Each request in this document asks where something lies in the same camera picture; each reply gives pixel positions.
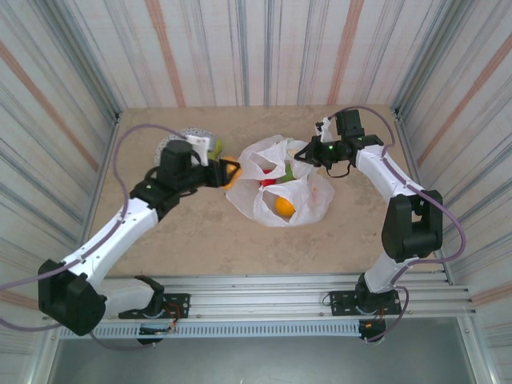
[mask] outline striped wall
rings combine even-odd
[[[502,382],[512,382],[512,2],[466,2],[446,47],[400,105],[426,188],[438,189],[468,243],[467,284]],[[459,247],[445,221],[444,253]]]
[[[390,104],[443,0],[60,0],[121,108]]]
[[[114,118],[38,7],[0,2],[0,284],[76,247]],[[0,292],[0,316],[37,325],[36,297]],[[0,327],[0,382],[26,379],[39,337]]]

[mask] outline floor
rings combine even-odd
[[[471,384],[475,380],[457,320],[429,318],[404,319],[382,344],[371,346],[344,337],[195,338],[164,340],[155,350],[117,352],[91,340],[62,341],[49,382]]]
[[[131,126],[156,123],[175,130],[197,126],[216,133],[224,154],[237,157],[248,145],[274,134],[309,141],[314,123],[341,106],[217,107],[127,110],[120,134]],[[394,127],[388,106],[374,106]],[[378,118],[361,111],[368,134],[390,142]],[[129,190],[153,166],[154,149],[164,132],[147,129],[128,138],[118,167]],[[390,153],[406,170],[397,140]],[[346,165],[333,169],[341,173]],[[364,174],[331,179],[334,200],[322,221],[268,228],[240,214],[223,190],[203,188],[184,198],[155,228],[144,234],[111,270],[111,275],[290,274],[359,272],[382,250],[380,233],[386,204]],[[121,190],[109,167],[93,224],[93,233],[122,204]]]

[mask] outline yellow fruit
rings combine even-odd
[[[223,156],[222,157],[224,160],[228,160],[230,162],[238,162],[238,160],[236,158],[233,158],[231,156]],[[227,174],[231,174],[234,172],[234,170],[236,170],[237,167],[236,166],[233,166],[231,164],[228,164],[227,167],[226,167],[226,172]],[[225,190],[228,190],[229,188],[231,188],[234,184],[234,182],[237,181],[237,178],[240,177],[240,175],[242,174],[242,168],[240,168],[239,170],[237,170],[237,173],[234,174],[233,178],[231,179],[231,181],[229,182],[229,184],[226,184],[224,185],[222,188],[224,188]]]
[[[275,210],[281,216],[286,217],[292,216],[295,213],[294,205],[281,196],[277,196],[275,199]]]

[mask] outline plastic bag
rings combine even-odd
[[[248,218],[265,226],[301,226],[322,220],[334,196],[334,188],[318,168],[293,159],[306,142],[276,135],[244,149],[238,161],[242,175],[227,191],[228,200]],[[295,180],[270,186],[260,186],[260,180],[280,178],[291,166]],[[265,174],[263,170],[272,170]],[[275,208],[281,196],[291,202],[295,213],[285,218]]]

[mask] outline red object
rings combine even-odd
[[[272,172],[272,170],[263,170],[264,174],[269,174],[270,172]],[[275,178],[268,178],[267,180],[259,181],[260,186],[272,186],[273,184],[275,184]]]

